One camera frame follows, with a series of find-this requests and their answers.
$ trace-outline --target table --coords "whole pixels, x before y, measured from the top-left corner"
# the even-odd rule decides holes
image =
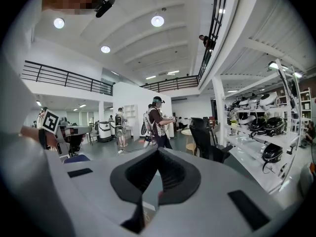
[[[184,129],[184,130],[181,131],[181,133],[184,134],[184,135],[187,135],[187,136],[192,136],[192,133],[191,133],[191,130],[190,130],[190,129]],[[192,151],[192,154],[195,155],[195,154],[194,154],[194,150],[196,149],[196,144],[195,144],[195,142],[194,142],[193,137],[192,137],[192,141],[193,141],[193,143],[188,143],[188,137],[187,137],[186,151],[187,151],[187,150],[191,150],[191,151]]]

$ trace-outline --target ceiling light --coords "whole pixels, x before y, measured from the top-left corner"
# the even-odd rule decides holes
[[[277,64],[276,64],[274,61],[272,61],[272,62],[269,63],[269,67],[270,67],[270,68],[273,68],[273,69],[278,69],[278,66],[277,66]],[[286,69],[288,69],[288,67],[286,67],[286,66],[284,66],[284,65],[282,65],[282,67],[284,68],[283,71],[285,71]]]
[[[160,27],[164,24],[164,19],[161,16],[155,16],[152,18],[152,25],[155,27]]]
[[[294,75],[295,75],[297,78],[301,78],[301,77],[302,77],[302,75],[301,75],[300,73],[297,73],[297,72],[295,72]]]
[[[179,72],[179,70],[177,70],[177,71],[173,71],[173,72],[168,72],[168,75],[169,75],[169,74],[178,73],[178,72]]]
[[[111,51],[111,49],[107,45],[105,45],[105,46],[101,47],[101,51],[103,53],[109,53]]]
[[[62,19],[62,18],[56,18],[54,20],[54,26],[57,28],[57,29],[62,29],[65,25],[65,21]]]

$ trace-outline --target metal railing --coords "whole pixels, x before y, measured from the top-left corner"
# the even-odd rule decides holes
[[[21,78],[113,95],[113,86],[110,84],[32,61],[25,61]]]
[[[206,44],[202,64],[198,72],[198,78],[200,80],[205,72],[206,66],[212,56],[212,52],[214,50],[216,41],[218,39],[219,29],[222,26],[222,20],[225,14],[226,0],[223,0],[223,1],[214,0],[213,4],[214,5],[213,5],[212,21],[211,21],[211,27],[210,27],[209,35],[208,35],[208,43]]]
[[[150,89],[155,92],[163,92],[167,90],[176,90],[190,87],[197,87],[199,83],[198,76],[181,77],[169,79],[141,86],[144,89]]]

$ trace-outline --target chair backrest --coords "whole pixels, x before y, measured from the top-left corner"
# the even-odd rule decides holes
[[[200,157],[221,162],[230,155],[211,145],[211,137],[209,133],[208,120],[201,118],[191,118],[190,131],[193,139],[200,151]]]

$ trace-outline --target black mesh chair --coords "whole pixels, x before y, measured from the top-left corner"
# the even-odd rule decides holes
[[[204,159],[223,163],[231,154],[228,152],[232,146],[218,149],[211,145],[209,124],[206,119],[191,118],[190,131],[199,149],[199,156]]]

